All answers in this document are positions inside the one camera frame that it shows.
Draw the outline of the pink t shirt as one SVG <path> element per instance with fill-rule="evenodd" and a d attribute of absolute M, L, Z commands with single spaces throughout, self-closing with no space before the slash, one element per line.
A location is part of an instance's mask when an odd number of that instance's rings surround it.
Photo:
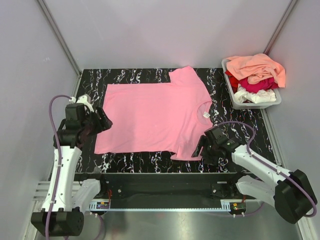
<path fill-rule="evenodd" d="M 190 66 L 170 72 L 169 78 L 167 83 L 107 86 L 103 110 L 112 127 L 97 135 L 96 154 L 168 151 L 172 160 L 201 159 L 194 151 L 212 127 L 211 96 Z"/>

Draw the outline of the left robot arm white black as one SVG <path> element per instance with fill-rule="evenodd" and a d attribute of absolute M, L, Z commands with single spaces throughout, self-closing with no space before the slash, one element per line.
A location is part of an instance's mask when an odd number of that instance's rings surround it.
<path fill-rule="evenodd" d="M 46 197 L 40 211 L 31 214 L 30 222 L 47 240 L 52 237 L 79 236 L 84 227 L 86 210 L 94 198 L 109 198 L 112 192 L 101 173 L 93 173 L 73 194 L 76 168 L 89 137 L 109 130 L 112 121 L 101 107 L 91 104 L 89 95 L 67 96 L 65 117 L 53 130 L 54 161 Z"/>

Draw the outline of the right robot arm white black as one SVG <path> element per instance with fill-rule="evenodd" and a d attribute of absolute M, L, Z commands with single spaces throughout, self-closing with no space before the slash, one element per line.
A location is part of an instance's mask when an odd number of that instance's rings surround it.
<path fill-rule="evenodd" d="M 268 161 L 248 144 L 228 138 L 218 126 L 205 131 L 192 155 L 201 156 L 209 164 L 225 158 L 249 171 L 250 174 L 237 173 L 228 182 L 227 192 L 232 198 L 253 197 L 274 207 L 291 224 L 317 214 L 318 200 L 303 171 L 290 171 Z"/>

